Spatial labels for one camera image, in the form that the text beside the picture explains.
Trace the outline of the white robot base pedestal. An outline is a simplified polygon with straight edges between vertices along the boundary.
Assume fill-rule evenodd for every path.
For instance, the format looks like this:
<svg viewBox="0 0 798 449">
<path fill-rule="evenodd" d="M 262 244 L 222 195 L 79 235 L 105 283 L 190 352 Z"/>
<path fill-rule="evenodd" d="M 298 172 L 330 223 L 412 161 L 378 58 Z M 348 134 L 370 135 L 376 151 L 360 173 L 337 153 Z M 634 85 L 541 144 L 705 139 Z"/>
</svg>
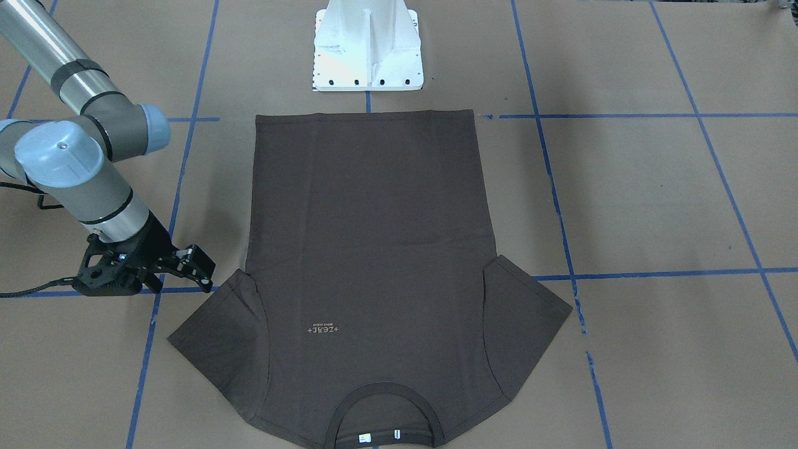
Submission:
<svg viewBox="0 0 798 449">
<path fill-rule="evenodd" d="M 330 1 L 316 12 L 314 25 L 314 91 L 423 88 L 419 20 L 406 2 Z"/>
</svg>

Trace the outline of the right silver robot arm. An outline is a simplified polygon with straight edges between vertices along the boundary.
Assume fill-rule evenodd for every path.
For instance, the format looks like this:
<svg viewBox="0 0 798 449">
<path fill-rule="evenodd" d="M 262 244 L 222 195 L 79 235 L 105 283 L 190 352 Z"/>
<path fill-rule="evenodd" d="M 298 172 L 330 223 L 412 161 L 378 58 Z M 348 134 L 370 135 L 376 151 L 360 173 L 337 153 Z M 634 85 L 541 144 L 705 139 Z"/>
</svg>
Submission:
<svg viewBox="0 0 798 449">
<path fill-rule="evenodd" d="M 3 1 L 2 36 L 49 84 L 73 117 L 37 124 L 2 121 L 2 173 L 38 206 L 51 196 L 88 232 L 77 274 L 3 297 L 68 286 L 84 296 L 160 293 L 160 274 L 212 290 L 216 264 L 197 245 L 172 244 L 170 233 L 136 194 L 116 163 L 168 146 L 171 128 L 152 104 L 131 102 L 38 1 Z"/>
</svg>

